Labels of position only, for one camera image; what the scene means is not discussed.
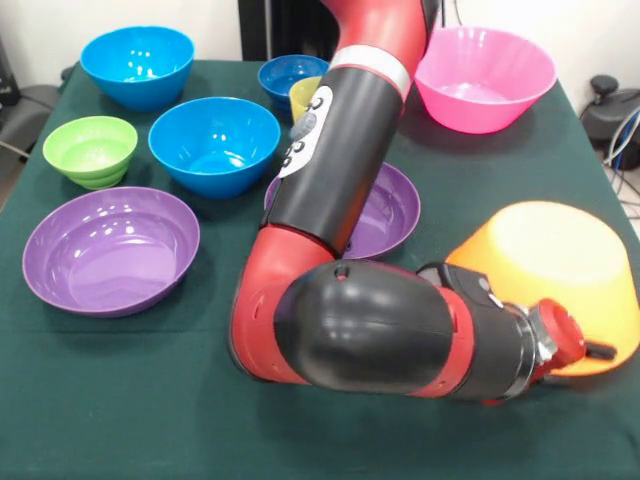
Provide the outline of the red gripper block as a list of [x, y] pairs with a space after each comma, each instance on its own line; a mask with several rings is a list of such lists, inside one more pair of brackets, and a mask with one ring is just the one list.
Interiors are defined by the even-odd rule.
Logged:
[[611, 345], [585, 343], [574, 318], [555, 300], [545, 298], [534, 305], [529, 313], [529, 323], [536, 341], [534, 378], [542, 378], [585, 356], [591, 359], [615, 359], [617, 356], [617, 349]]

